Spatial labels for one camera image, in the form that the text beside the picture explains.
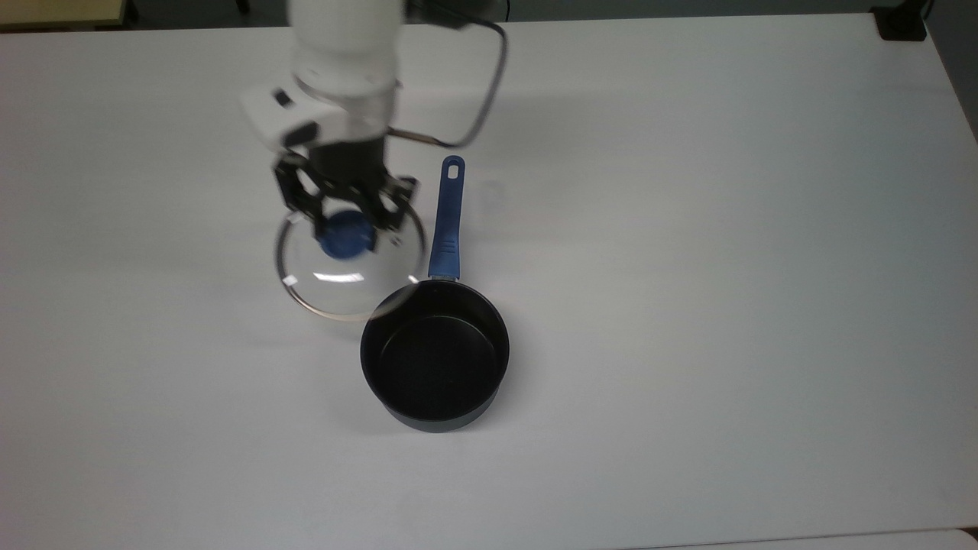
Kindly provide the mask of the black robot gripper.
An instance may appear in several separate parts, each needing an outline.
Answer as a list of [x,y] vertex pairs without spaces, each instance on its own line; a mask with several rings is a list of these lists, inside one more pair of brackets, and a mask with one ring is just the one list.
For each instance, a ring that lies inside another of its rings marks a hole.
[[[308,147],[308,159],[297,152],[283,152],[273,168],[284,205],[299,212],[313,226],[314,239],[327,228],[324,199],[374,201],[374,227],[400,232],[412,212],[413,194],[419,180],[412,176],[388,176],[387,139],[343,141]],[[315,190],[304,187],[304,174]]]

